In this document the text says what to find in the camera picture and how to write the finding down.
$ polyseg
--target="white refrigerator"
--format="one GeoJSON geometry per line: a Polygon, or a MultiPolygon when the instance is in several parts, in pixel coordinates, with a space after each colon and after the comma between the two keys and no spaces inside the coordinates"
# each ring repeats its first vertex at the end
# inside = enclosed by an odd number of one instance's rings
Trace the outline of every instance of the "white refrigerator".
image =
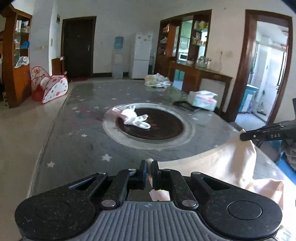
{"type": "Polygon", "coordinates": [[[128,71],[131,79],[144,79],[148,74],[151,42],[151,34],[136,34],[132,37],[128,71]]]}

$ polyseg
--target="black door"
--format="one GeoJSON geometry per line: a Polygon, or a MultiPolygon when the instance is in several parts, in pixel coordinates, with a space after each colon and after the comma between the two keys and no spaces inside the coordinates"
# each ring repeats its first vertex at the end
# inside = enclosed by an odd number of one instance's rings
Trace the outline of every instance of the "black door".
{"type": "Polygon", "coordinates": [[[63,55],[67,77],[91,77],[95,24],[95,18],[64,20],[63,55]]]}

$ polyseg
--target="polka dot play tent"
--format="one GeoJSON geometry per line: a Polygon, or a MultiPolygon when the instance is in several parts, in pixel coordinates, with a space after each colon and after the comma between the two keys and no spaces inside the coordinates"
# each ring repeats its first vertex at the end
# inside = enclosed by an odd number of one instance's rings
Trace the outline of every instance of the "polka dot play tent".
{"type": "Polygon", "coordinates": [[[61,97],[68,91],[65,75],[50,76],[42,67],[36,66],[31,71],[32,99],[47,103],[61,97]]]}

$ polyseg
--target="refrigerator door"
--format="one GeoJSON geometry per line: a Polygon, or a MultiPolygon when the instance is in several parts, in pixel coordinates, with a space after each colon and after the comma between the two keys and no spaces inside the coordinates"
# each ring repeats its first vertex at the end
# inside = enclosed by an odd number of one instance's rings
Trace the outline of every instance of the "refrigerator door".
{"type": "Polygon", "coordinates": [[[135,60],[133,63],[131,79],[145,79],[148,74],[149,60],[135,60]]]}
{"type": "Polygon", "coordinates": [[[149,60],[151,51],[152,35],[136,34],[135,60],[149,60]]]}

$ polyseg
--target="ceiling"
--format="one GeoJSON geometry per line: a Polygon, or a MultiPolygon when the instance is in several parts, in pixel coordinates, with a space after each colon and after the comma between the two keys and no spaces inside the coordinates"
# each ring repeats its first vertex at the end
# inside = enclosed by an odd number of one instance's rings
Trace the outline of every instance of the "ceiling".
{"type": "Polygon", "coordinates": [[[286,27],[282,27],[273,23],[266,22],[257,22],[257,30],[263,36],[268,36],[272,39],[273,42],[286,45],[287,44],[287,34],[284,34],[283,31],[288,31],[286,27]]]}

